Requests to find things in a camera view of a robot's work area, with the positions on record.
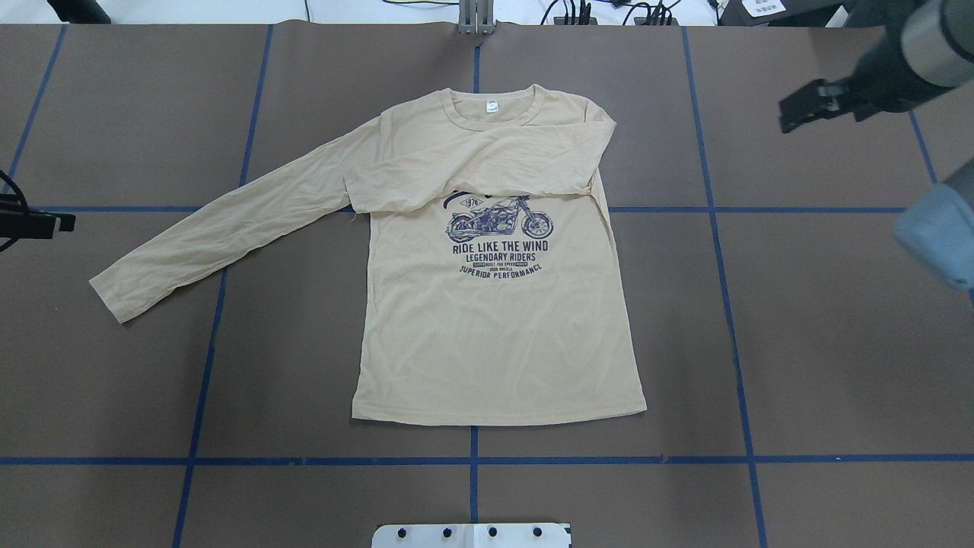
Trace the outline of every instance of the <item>motorcycle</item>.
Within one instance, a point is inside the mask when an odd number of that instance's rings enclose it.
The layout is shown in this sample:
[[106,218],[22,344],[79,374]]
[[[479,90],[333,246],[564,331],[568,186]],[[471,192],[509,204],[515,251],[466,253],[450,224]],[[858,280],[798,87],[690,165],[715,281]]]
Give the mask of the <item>motorcycle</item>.
[[504,198],[482,210],[453,214],[446,227],[446,234],[454,242],[469,242],[477,236],[509,236],[514,233],[517,219],[525,213],[521,230],[536,240],[547,238],[554,230],[551,217],[544,212],[534,212],[528,207],[527,196]]

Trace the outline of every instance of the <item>paper label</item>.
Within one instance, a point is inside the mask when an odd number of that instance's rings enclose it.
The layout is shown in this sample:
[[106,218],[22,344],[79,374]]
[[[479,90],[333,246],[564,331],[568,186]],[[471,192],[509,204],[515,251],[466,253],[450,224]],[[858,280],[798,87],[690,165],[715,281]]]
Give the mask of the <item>paper label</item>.
[[785,5],[781,0],[741,0],[744,9],[751,14],[752,18],[760,18],[771,14],[779,14],[785,11]]

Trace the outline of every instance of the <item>long-sleeve shirt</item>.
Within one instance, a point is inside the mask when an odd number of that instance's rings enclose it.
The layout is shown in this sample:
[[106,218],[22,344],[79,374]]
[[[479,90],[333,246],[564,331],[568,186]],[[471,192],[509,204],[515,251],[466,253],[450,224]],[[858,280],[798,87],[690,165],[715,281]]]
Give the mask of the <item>long-sleeve shirt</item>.
[[214,200],[91,283],[126,322],[351,204],[371,214],[353,417],[527,425],[643,411],[597,169],[614,127],[592,101],[540,86],[441,90]]

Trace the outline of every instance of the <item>shirt sleeve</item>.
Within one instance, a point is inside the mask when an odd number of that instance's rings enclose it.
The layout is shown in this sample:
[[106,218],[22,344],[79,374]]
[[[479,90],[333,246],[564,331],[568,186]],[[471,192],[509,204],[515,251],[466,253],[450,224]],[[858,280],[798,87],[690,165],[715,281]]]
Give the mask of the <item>shirt sleeve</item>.
[[584,123],[488,130],[354,168],[345,174],[345,184],[360,213],[410,212],[456,191],[588,194],[615,128],[616,122],[601,111]]
[[210,202],[91,279],[119,323],[349,205],[342,174],[380,161],[379,118]]

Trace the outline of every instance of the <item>crew neckline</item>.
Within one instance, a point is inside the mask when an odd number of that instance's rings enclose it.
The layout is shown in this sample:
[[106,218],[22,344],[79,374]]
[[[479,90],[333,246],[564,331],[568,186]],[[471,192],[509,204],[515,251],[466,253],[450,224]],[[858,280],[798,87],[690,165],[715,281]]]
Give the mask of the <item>crew neckline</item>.
[[[524,90],[519,90],[516,92],[507,92],[502,94],[469,94],[465,92],[455,92],[449,88],[445,90],[440,90],[440,99],[443,103],[443,111],[446,113],[447,118],[451,122],[464,128],[466,130],[472,130],[475,132],[483,132],[486,130],[492,130],[494,128],[506,128],[512,126],[523,126],[534,119],[541,111],[544,99],[547,96],[547,90],[538,84],[532,84],[530,87]],[[529,106],[524,112],[521,112],[514,118],[510,120],[504,120],[502,122],[489,122],[486,120],[470,120],[463,117],[460,112],[457,111],[457,105],[453,103],[454,99],[459,100],[508,100],[517,99],[525,97],[534,97],[531,101],[531,106]]]

